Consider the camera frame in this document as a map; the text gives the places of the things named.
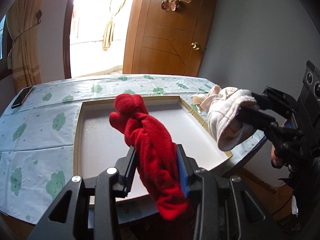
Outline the person's right hand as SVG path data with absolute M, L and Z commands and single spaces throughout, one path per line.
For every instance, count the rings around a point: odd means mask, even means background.
M 271 148 L 271 164 L 272 167 L 276 169 L 281 169 L 285 165 L 284 161 L 276 156 L 276 149 L 274 145 L 272 145 Z

